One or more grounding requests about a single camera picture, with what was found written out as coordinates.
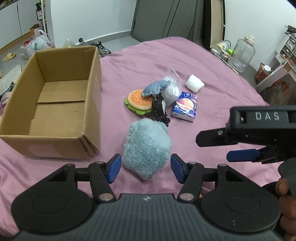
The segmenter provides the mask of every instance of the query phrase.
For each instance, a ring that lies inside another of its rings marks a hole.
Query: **black and white plush toy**
[[[162,95],[159,93],[155,96],[152,102],[152,111],[155,114],[157,121],[161,121],[166,126],[170,123],[170,118],[165,111],[165,100],[163,99]]]

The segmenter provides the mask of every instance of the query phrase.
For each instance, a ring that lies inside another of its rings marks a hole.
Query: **yellow slipper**
[[[5,62],[5,61],[7,61],[7,60],[11,60],[11,59],[13,59],[15,57],[15,53],[8,53],[5,57],[4,57],[4,59],[2,60],[2,62]]]

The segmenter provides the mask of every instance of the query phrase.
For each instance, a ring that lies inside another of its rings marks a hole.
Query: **small box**
[[[182,92],[173,106],[172,116],[193,122],[196,115],[196,104],[197,95]]]
[[[37,51],[5,108],[0,138],[25,156],[93,156],[100,141],[101,79],[95,46]]]
[[[38,30],[40,30],[41,27],[39,26],[38,23],[34,24],[31,28],[30,28],[30,34],[31,34],[31,39],[33,39],[37,33]]]

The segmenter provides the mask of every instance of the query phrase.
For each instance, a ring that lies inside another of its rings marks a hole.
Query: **bed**
[[[227,163],[228,151],[254,147],[238,144],[200,148],[196,145],[195,137],[200,131],[225,126],[232,106],[266,103],[245,79],[195,43],[180,37],[143,42],[104,57],[101,65],[101,150],[93,158],[76,161],[76,167],[87,167],[95,161],[109,160],[114,153],[123,153],[129,126],[139,119],[126,108],[124,99],[132,90],[162,79],[171,67],[179,74],[184,91],[188,91],[185,81],[191,74],[205,83],[197,94],[194,122],[171,117],[168,132],[173,142],[172,153],[177,153],[186,162],[196,161],[215,168],[219,163]],[[14,198],[70,161],[26,158],[2,140],[0,150],[0,234],[13,236],[18,232],[10,212]],[[278,164],[227,164],[259,185],[279,178]],[[89,183],[78,183],[78,187],[90,195]],[[111,187],[117,196],[120,193],[177,194],[181,184],[175,179],[168,162],[151,181],[140,180],[123,167]],[[204,188],[212,189],[213,185],[208,183]]]

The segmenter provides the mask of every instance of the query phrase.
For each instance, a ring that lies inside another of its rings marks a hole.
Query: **human hand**
[[[286,231],[284,239],[286,241],[296,241],[296,197],[287,194],[289,182],[281,178],[276,184],[276,192],[281,195],[279,202],[281,213],[283,214],[280,225]]]

